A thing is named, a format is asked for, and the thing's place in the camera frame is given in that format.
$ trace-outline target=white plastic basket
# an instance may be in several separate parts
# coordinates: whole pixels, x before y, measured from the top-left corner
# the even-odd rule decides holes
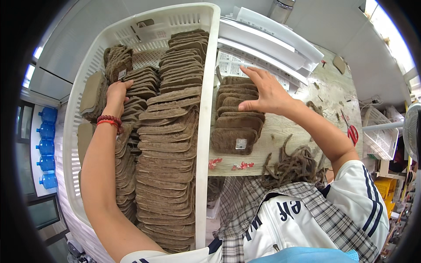
[[[362,126],[365,127],[385,123],[391,122],[377,109],[369,108],[365,113]],[[364,132],[363,139],[375,153],[377,153],[383,160],[387,161],[393,160],[398,135],[399,131],[397,128],[373,130]]]
[[[77,72],[70,93],[64,121],[63,169],[67,196],[75,215],[91,226],[83,209],[80,196],[78,173],[81,170],[77,150],[77,127],[82,121],[79,114],[80,100],[89,76],[96,71],[104,72],[104,50],[115,44],[133,48],[133,68],[144,65],[158,66],[171,34],[194,29],[209,32],[208,50],[203,74],[202,100],[200,102],[199,133],[197,143],[196,169],[196,248],[204,247],[206,222],[206,190],[208,176],[209,135],[213,77],[221,10],[211,3],[172,5],[143,12],[105,28],[93,41]],[[154,25],[138,27],[138,23],[148,19]]]

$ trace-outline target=metal thermos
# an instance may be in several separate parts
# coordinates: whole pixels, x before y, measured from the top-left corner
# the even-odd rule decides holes
[[[295,0],[273,0],[269,10],[269,18],[285,24],[294,7]]]

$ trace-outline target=white paper sheet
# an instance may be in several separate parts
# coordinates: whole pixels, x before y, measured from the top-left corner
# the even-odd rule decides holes
[[[275,78],[278,80],[278,82],[283,86],[285,90],[289,90],[290,82],[283,78],[282,76],[274,73],[267,67],[263,67],[263,65],[260,65],[254,61],[247,59],[247,54],[245,54],[245,57],[241,57],[239,55],[230,53],[225,50],[219,50],[218,57],[216,60],[216,65],[219,66],[219,71],[221,73],[221,76],[239,76],[239,77],[247,77],[246,74],[244,74],[240,70],[240,65],[243,66],[253,66],[256,68],[264,69],[269,71],[272,75],[275,76]]]

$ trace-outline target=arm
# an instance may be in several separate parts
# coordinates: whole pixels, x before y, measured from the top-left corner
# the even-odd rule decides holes
[[[243,101],[240,111],[258,110],[282,115],[303,127],[332,163],[336,177],[341,166],[349,160],[359,160],[350,139],[336,126],[309,109],[300,100],[293,99],[269,72],[254,67],[241,67],[256,84],[259,99]]]
[[[102,115],[120,118],[128,98],[126,88],[133,81],[116,82],[107,91]],[[97,126],[82,167],[82,196],[86,216],[109,255],[116,261],[139,250],[161,251],[152,239],[133,225],[115,201],[115,138],[117,128],[109,123]]]

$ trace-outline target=hand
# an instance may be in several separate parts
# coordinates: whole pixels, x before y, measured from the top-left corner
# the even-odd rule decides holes
[[[254,101],[243,101],[238,105],[239,111],[257,110],[285,116],[290,109],[293,109],[293,107],[296,107],[301,102],[293,99],[276,78],[266,70],[255,67],[245,68],[243,66],[240,66],[240,69],[247,74],[257,86],[259,99]]]
[[[126,90],[132,85],[133,80],[112,83],[107,90],[107,105],[105,106],[102,115],[120,118],[124,112],[124,102],[129,100],[129,98],[126,97]]]

